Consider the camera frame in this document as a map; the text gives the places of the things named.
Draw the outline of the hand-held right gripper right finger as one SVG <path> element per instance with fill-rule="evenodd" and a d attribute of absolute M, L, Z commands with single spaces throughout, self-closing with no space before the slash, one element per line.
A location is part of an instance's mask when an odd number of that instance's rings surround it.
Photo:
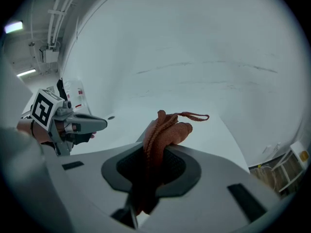
<path fill-rule="evenodd" d="M 281 216 L 292 199 L 281 200 L 265 183 L 228 159 L 180 145 L 169 149 L 193 157 L 201 166 L 201 178 L 185 195 L 160 199 L 140 232 L 261 233 Z M 240 183 L 266 211 L 254 222 L 228 190 L 228 186 Z"/>

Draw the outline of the person's left hand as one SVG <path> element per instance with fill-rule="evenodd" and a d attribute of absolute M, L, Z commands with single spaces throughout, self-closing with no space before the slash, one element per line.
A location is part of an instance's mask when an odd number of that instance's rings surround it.
<path fill-rule="evenodd" d="M 63 121 L 56 121 L 55 125 L 60 138 L 64 141 L 72 141 L 71 135 L 74 133 L 77 134 L 77 125 L 74 123 L 64 123 Z"/>

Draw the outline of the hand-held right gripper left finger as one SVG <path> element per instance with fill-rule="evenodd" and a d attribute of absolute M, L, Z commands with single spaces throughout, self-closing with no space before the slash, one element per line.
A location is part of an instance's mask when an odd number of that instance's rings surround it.
<path fill-rule="evenodd" d="M 86 154 L 58 157 L 45 147 L 45 161 L 52 184 L 64 209 L 61 229 L 66 233 L 141 233 L 129 194 L 117 191 L 103 177 L 120 180 L 115 165 L 105 161 L 142 146 L 142 134 L 135 143 Z"/>

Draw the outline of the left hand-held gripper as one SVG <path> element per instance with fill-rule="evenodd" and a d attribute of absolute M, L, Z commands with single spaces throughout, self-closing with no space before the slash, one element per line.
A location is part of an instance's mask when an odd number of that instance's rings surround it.
<path fill-rule="evenodd" d="M 71 102 L 62 99 L 50 90 L 39 89 L 31 109 L 32 119 L 45 129 L 55 145 L 57 155 L 70 155 L 72 143 L 61 137 L 57 129 L 56 121 L 74 123 L 77 125 L 77 132 L 92 132 L 86 134 L 72 134 L 74 145 L 87 143 L 95 137 L 95 132 L 104 130 L 107 127 L 105 119 L 88 114 L 73 113 Z"/>

